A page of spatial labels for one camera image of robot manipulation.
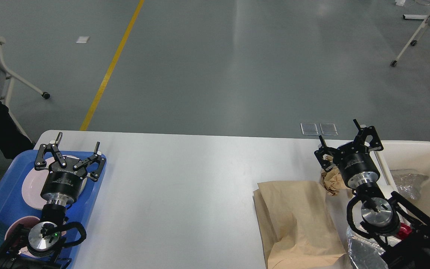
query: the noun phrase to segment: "white table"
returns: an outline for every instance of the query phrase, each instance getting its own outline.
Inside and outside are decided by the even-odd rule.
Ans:
[[[264,269],[256,184],[320,178],[316,139],[62,132],[60,150],[100,141],[107,157],[77,269]],[[43,133],[36,148],[57,133]],[[347,202],[328,198],[341,237]]]

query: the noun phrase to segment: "crumpled paper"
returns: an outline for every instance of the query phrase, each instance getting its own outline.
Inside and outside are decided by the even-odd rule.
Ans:
[[[346,187],[338,168],[333,168],[329,172],[323,170],[321,172],[321,185],[323,185],[324,189],[331,196],[338,195],[340,189],[349,189]]]

